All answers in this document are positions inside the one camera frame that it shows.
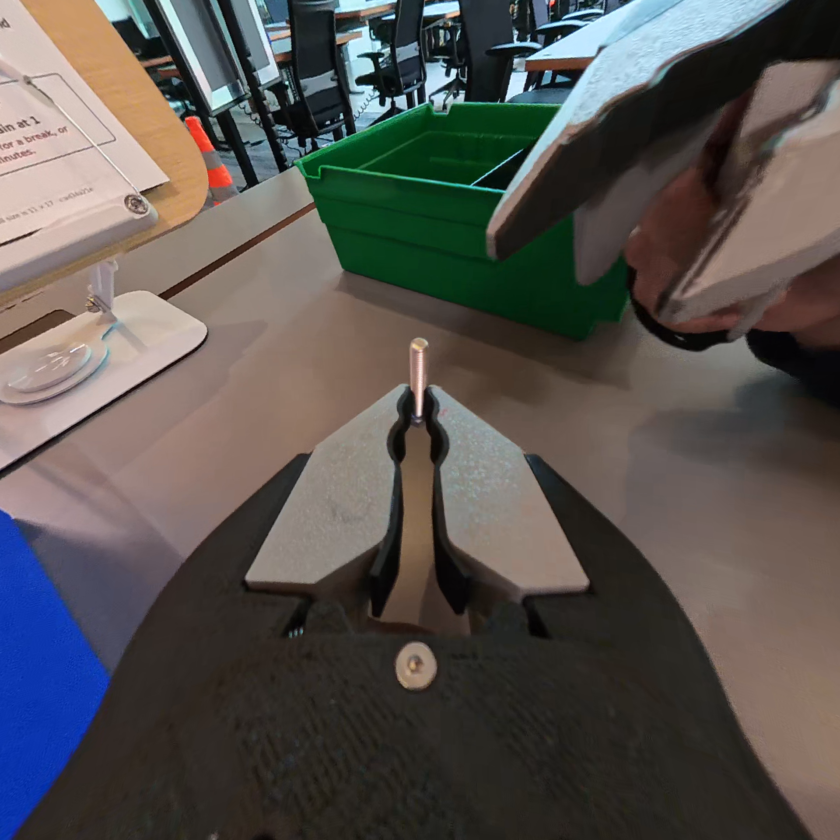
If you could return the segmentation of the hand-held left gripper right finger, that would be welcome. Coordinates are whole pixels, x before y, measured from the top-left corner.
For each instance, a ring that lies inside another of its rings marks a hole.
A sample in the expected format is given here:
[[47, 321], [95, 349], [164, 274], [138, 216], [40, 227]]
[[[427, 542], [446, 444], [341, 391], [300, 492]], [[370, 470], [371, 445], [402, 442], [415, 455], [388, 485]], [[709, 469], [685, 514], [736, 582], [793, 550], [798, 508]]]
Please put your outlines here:
[[435, 573], [453, 612], [586, 592], [590, 580], [525, 452], [439, 386], [427, 388], [426, 409]]

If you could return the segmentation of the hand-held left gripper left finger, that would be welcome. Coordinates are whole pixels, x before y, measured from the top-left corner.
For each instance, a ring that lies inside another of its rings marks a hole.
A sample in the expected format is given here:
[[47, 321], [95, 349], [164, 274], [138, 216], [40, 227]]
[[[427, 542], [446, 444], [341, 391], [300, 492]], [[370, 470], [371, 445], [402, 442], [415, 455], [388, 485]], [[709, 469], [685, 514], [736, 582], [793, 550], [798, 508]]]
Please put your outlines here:
[[312, 450], [245, 574], [251, 591], [367, 603], [382, 616], [400, 570], [412, 409], [398, 385]]

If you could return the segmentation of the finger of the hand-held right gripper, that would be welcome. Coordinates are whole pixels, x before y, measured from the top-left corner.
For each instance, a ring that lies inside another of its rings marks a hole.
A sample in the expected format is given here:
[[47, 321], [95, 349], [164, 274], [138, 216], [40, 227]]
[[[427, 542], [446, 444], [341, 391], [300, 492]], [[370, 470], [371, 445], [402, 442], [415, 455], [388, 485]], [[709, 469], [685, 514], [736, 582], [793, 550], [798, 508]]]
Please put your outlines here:
[[670, 323], [734, 308], [752, 327], [798, 276], [839, 250], [839, 61], [769, 66], [717, 180], [721, 204], [699, 254], [665, 291]]
[[626, 173], [692, 161], [721, 111], [785, 60], [838, 58], [838, 2], [633, 2], [533, 145], [487, 226], [507, 260]]

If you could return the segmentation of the silver hex bolt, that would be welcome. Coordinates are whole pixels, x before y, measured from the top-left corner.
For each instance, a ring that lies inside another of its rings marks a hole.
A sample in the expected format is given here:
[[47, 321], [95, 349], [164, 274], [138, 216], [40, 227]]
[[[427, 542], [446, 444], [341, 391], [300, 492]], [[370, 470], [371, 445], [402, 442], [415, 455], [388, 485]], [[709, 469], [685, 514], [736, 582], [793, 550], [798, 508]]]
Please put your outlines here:
[[425, 394], [427, 389], [428, 341], [414, 338], [409, 346], [409, 385], [413, 395], [412, 425], [418, 427], [425, 417]]

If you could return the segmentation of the green plastic bin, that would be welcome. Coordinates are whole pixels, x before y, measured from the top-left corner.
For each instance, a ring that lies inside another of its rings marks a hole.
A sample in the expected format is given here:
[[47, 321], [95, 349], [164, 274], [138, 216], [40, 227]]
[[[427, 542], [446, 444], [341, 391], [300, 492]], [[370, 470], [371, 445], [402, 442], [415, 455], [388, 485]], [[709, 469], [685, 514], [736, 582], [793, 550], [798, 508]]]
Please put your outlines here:
[[424, 104], [303, 156], [341, 267], [574, 340], [619, 322], [628, 303], [618, 259], [594, 284], [574, 276], [572, 218], [506, 261], [487, 255], [490, 216], [559, 104]]

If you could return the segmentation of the blue plastic bin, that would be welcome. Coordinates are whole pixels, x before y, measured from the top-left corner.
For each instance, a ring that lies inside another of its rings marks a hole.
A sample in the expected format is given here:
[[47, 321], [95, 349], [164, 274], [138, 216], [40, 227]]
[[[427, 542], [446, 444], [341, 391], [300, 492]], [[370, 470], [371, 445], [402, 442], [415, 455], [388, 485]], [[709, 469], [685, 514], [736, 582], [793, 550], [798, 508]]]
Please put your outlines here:
[[34, 551], [1, 512], [1, 838], [65, 769], [109, 675]]

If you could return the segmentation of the person's right forearm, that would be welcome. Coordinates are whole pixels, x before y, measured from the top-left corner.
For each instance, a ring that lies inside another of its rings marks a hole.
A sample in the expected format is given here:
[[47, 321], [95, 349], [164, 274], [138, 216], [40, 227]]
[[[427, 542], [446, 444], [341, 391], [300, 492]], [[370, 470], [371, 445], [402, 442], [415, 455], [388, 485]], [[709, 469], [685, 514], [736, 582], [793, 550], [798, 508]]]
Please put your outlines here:
[[753, 329], [747, 334], [752, 354], [762, 363], [797, 380], [815, 399], [839, 407], [839, 350], [816, 349], [789, 332]]

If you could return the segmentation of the person's right hand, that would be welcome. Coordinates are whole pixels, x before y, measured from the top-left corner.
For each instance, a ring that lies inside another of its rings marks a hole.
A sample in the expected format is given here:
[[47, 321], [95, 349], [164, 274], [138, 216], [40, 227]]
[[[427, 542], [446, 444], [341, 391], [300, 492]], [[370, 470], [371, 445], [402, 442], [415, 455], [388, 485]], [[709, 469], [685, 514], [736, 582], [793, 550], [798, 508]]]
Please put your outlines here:
[[[690, 266], [706, 240], [718, 211], [718, 173], [752, 94], [748, 90], [727, 105], [700, 156], [656, 195], [626, 242], [624, 258], [635, 275], [631, 297], [649, 317], [670, 331], [728, 332], [740, 320], [737, 308], [725, 308], [686, 322], [663, 321], [656, 311], [662, 293]], [[766, 309], [757, 327], [789, 333], [808, 350], [838, 350], [838, 258], [797, 277], [786, 293]]]

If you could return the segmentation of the grey office table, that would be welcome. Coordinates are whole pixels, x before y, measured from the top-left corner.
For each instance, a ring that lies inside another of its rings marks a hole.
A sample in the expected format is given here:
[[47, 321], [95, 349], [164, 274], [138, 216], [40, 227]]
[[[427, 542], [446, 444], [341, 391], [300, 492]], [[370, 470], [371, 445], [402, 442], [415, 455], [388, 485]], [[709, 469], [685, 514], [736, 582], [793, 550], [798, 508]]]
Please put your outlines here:
[[618, 12], [624, 11], [629, 12], [629, 7], [600, 17], [571, 35], [555, 40], [548, 47], [527, 58], [525, 70], [584, 70], [593, 62], [602, 42], [622, 23], [623, 16]]

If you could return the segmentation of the black bin divider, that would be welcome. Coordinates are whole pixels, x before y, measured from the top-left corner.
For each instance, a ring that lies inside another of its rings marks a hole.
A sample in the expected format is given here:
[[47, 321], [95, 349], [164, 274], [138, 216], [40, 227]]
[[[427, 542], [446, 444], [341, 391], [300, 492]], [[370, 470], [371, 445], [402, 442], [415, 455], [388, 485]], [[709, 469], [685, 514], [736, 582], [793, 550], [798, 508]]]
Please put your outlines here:
[[486, 188], [491, 190], [506, 191], [515, 174], [518, 173], [522, 163], [528, 158], [531, 147], [526, 146], [515, 154], [510, 155], [480, 178], [473, 181], [470, 186]]

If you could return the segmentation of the group of black office chairs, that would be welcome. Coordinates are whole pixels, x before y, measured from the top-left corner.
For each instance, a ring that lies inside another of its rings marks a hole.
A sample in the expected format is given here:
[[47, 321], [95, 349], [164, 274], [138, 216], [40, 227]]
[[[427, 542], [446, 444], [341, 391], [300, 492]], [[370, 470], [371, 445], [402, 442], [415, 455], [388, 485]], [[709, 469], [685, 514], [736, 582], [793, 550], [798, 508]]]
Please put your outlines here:
[[[164, 82], [173, 85], [179, 80], [179, 102], [189, 101], [192, 110], [185, 116], [200, 119], [185, 83], [175, 67], [169, 50], [154, 24], [146, 2], [128, 2], [135, 12], [143, 9], [146, 21], [152, 28], [151, 39], [160, 40], [160, 59], [173, 64], [174, 75]], [[435, 8], [441, 2], [381, 2], [346, 10], [342, 2], [285, 2], [280, 23], [287, 24], [287, 47], [276, 42], [274, 31], [266, 30], [275, 51], [282, 80], [266, 90], [266, 98], [275, 125], [289, 131], [302, 148], [311, 141], [317, 148], [317, 139], [330, 133], [335, 140], [356, 131], [354, 111], [350, 101], [349, 66], [341, 50], [340, 36], [354, 33], [362, 24], [372, 19], [383, 19], [387, 37], [383, 43], [386, 52], [368, 51], [361, 55], [372, 63], [372, 71], [356, 78], [357, 82], [372, 89], [380, 104], [391, 102], [384, 112], [382, 122], [401, 112], [395, 100], [406, 99], [408, 108], [425, 102], [427, 81], [426, 31], [430, 25], [461, 16], [460, 2], [453, 2], [452, 14], [438, 14]]]

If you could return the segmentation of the orange traffic cone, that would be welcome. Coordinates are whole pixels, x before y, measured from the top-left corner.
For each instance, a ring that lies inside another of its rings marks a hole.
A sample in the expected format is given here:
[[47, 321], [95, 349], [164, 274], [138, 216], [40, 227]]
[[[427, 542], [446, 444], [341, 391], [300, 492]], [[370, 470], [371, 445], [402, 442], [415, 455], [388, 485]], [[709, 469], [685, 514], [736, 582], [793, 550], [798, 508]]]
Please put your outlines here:
[[231, 174], [210, 141], [201, 120], [195, 116], [184, 119], [184, 124], [201, 152], [206, 167], [207, 193], [203, 210], [215, 207], [238, 195]]

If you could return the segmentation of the white framed grey panel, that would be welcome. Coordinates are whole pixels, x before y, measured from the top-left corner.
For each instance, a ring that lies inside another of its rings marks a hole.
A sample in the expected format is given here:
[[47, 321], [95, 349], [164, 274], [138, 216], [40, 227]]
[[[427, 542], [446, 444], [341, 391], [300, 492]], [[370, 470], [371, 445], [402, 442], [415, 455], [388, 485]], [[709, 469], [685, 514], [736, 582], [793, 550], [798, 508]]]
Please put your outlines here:
[[146, 6], [204, 124], [215, 119], [247, 186], [258, 177], [235, 122], [248, 104], [280, 173], [289, 163], [266, 98], [282, 80], [256, 1], [152, 1]]

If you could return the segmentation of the wooden display board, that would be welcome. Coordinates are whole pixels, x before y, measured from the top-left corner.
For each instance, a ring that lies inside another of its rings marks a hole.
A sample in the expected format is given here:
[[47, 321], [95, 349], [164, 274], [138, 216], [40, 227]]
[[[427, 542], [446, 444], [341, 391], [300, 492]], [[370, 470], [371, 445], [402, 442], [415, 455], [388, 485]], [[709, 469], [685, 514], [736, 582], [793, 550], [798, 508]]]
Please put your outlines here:
[[159, 215], [155, 226], [31, 280], [22, 290], [2, 291], [3, 311], [43, 295], [48, 286], [96, 261], [127, 255], [191, 222], [207, 194], [206, 168], [196, 144], [97, 3], [23, 1], [22, 5], [170, 180], [146, 193]]

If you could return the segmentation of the printed instruction sheet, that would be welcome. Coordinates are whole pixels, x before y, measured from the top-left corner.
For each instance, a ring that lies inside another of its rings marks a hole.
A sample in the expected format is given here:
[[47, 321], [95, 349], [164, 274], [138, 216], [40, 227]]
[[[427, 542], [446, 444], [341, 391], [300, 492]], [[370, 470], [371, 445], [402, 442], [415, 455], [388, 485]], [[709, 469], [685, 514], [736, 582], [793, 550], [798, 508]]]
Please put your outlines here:
[[1, 242], [169, 177], [31, 13], [1, 2]]

